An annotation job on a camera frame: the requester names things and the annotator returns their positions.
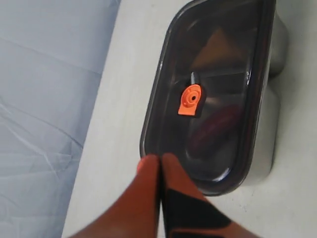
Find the orange valve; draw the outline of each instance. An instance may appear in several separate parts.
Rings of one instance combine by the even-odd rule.
[[[182,94],[179,115],[195,116],[198,103],[202,97],[202,88],[198,84],[193,84],[185,89]]]

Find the white surface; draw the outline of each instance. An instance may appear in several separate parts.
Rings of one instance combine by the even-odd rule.
[[[165,33],[187,2],[122,1],[64,237],[103,213],[135,175],[141,129]],[[287,67],[273,83],[281,96],[274,168],[261,185],[211,200],[263,237],[315,237],[317,1],[278,0],[277,6],[291,42]]]
[[[1,1],[1,238],[61,236],[117,6]]]

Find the dark lid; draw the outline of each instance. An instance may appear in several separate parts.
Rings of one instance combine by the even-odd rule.
[[[220,195],[237,188],[252,162],[266,86],[275,0],[196,0],[165,38],[141,136],[141,156],[175,154],[198,188]],[[201,109],[178,114],[199,77]]]

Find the bed sheet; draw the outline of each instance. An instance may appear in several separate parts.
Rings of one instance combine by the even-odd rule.
[[[61,237],[119,0],[0,7],[0,237]]]

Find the plastic container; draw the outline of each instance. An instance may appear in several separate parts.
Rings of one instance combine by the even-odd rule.
[[[274,0],[196,0],[172,21],[141,136],[141,156],[175,154],[205,195],[270,171],[279,101],[267,88]],[[178,113],[191,74],[204,96]]]

